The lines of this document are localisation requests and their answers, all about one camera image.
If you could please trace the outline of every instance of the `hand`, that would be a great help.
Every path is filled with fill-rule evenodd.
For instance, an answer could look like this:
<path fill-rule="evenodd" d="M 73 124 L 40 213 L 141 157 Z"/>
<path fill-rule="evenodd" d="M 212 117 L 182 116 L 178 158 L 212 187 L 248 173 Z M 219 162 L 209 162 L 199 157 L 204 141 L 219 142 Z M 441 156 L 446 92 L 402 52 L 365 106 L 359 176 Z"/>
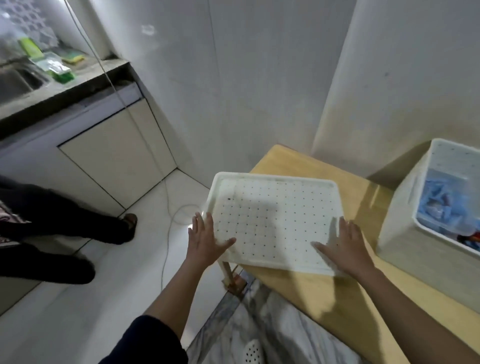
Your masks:
<path fill-rule="evenodd" d="M 346 222 L 342 216 L 339 230 L 340 235 L 334 244 L 315 243 L 314 247 L 341 271 L 358 279 L 361 273 L 374 269 L 375 265 L 367 252 L 361 230 L 353 221 Z"/>
<path fill-rule="evenodd" d="M 212 214 L 207 212 L 204 220 L 199 212 L 192 218 L 192 228 L 188 228 L 188 250 L 186 261 L 200 269 L 207 269 L 235 242 L 230 238 L 222 244 L 217 244 L 213 233 Z"/>

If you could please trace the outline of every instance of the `dark sleeve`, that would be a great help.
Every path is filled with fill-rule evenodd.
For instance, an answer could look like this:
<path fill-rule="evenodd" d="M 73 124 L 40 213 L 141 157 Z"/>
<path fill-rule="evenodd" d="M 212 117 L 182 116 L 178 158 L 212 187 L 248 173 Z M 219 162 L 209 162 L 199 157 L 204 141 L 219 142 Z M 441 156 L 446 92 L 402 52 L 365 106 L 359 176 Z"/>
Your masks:
<path fill-rule="evenodd" d="M 177 335 L 157 318 L 137 317 L 100 364 L 188 363 Z"/>

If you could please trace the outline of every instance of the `left hand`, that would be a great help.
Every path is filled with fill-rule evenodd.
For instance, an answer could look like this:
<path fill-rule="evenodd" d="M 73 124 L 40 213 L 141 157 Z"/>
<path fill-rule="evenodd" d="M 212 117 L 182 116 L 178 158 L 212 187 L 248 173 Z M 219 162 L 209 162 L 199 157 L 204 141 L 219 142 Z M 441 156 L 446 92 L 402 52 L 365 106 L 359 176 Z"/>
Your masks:
<path fill-rule="evenodd" d="M 236 238 L 217 244 L 213 233 L 212 214 L 207 212 L 205 222 L 199 212 L 192 218 L 192 228 L 188 228 L 188 250 L 186 261 L 200 269 L 207 269 L 231 247 Z"/>

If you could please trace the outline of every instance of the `white cord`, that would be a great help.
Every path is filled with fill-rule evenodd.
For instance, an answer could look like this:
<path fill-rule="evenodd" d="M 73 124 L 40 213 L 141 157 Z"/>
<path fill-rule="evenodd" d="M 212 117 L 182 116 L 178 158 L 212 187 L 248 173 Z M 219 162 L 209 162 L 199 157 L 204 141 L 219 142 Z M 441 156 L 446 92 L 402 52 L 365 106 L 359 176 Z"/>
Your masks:
<path fill-rule="evenodd" d="M 162 175 L 164 175 L 165 177 L 167 176 L 163 171 L 162 171 L 162 168 L 160 167 L 159 163 L 157 162 L 156 158 L 155 158 L 155 155 L 150 147 L 150 145 L 147 143 L 147 140 L 145 139 L 144 135 L 142 134 L 139 126 L 137 125 L 137 123 L 135 123 L 135 118 L 133 117 L 132 115 L 132 112 L 129 110 L 129 108 L 127 107 L 127 105 L 125 104 L 125 101 L 123 101 L 123 99 L 121 98 L 120 94 L 118 93 L 117 89 L 115 88 L 115 86 L 113 85 L 113 82 L 112 80 L 110 80 L 110 77 L 108 76 L 107 72 L 105 71 L 105 68 L 103 68 L 103 65 L 102 65 L 102 62 L 101 60 L 98 58 L 95 50 L 93 49 L 93 47 L 90 45 L 90 41 L 84 36 L 83 32 L 81 31 L 80 29 L 80 26 L 77 24 L 77 22 L 75 21 L 75 17 L 73 16 L 73 13 L 72 13 L 72 10 L 70 8 L 70 5 L 68 4 L 67 0 L 63 0 L 65 2 L 65 6 L 67 7 L 67 10 L 68 12 L 70 13 L 70 17 L 72 18 L 73 20 L 73 23 L 75 24 L 76 28 L 78 29 L 78 32 L 80 33 L 80 35 L 82 36 L 82 38 L 84 39 L 84 41 L 87 43 L 88 47 L 90 48 L 90 50 L 92 51 L 94 57 L 96 58 L 98 64 L 100 65 L 100 68 L 102 69 L 105 77 L 107 78 L 108 82 L 110 83 L 110 85 L 112 86 L 113 88 L 113 92 L 115 95 L 117 95 L 117 97 L 119 98 L 121 104 L 123 105 L 123 109 L 127 110 L 128 114 L 130 115 L 131 119 L 133 120 L 133 124 L 135 125 L 138 133 L 140 134 L 140 136 L 142 137 L 145 145 L 147 146 L 148 148 L 148 151 L 150 153 L 150 155 L 152 156 L 152 159 L 154 160 L 158 170 L 160 171 L 160 173 Z M 186 205 L 182 205 L 180 206 L 177 211 L 175 211 L 175 213 L 172 215 L 170 214 L 170 198 L 168 196 L 168 188 L 167 188 L 167 179 L 165 178 L 165 193 L 167 195 L 167 212 L 168 212 L 168 215 L 170 216 L 170 224 L 168 225 L 168 232 L 167 232 L 167 254 L 165 254 L 165 260 L 163 262 L 163 266 L 162 266 L 162 275 L 161 275 L 161 278 L 160 278 L 160 291 L 163 291 L 163 272 L 165 270 L 165 265 L 167 264 L 167 258 L 168 258 L 168 251 L 170 249 L 170 230 L 172 228 L 172 225 L 173 223 L 175 222 L 176 224 L 179 224 L 179 225 L 183 225 L 183 226 L 188 226 L 190 224 L 190 222 L 188 223 L 183 223 L 183 222 L 178 222 L 178 221 L 175 221 L 175 216 L 180 212 L 181 209 L 183 209 L 184 207 L 189 207 L 189 206 L 192 206 L 192 207 L 196 207 L 197 208 L 197 211 L 200 211 L 200 207 L 196 204 L 186 204 Z"/>

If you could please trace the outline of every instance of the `person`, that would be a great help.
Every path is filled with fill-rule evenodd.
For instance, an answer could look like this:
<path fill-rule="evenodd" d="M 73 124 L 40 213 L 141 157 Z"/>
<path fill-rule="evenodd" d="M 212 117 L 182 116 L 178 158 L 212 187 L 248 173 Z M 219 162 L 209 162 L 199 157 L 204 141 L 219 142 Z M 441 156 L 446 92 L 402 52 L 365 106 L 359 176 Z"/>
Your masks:
<path fill-rule="evenodd" d="M 0 176 L 0 276 L 86 284 L 95 277 L 87 259 L 51 254 L 25 243 L 40 235 L 67 235 L 122 244 L 133 239 L 137 217 L 105 216 L 32 184 Z"/>
<path fill-rule="evenodd" d="M 218 244 L 209 213 L 205 222 L 199 213 L 195 214 L 188 235 L 187 256 L 178 272 L 100 364 L 188 362 L 180 338 L 198 282 L 203 271 L 236 240 Z M 335 243 L 314 246 L 365 289 L 412 364 L 480 363 L 480 356 L 468 345 L 413 303 L 375 267 L 360 228 L 353 221 L 342 217 Z M 257 351 L 258 343 L 249 344 L 249 348 Z"/>

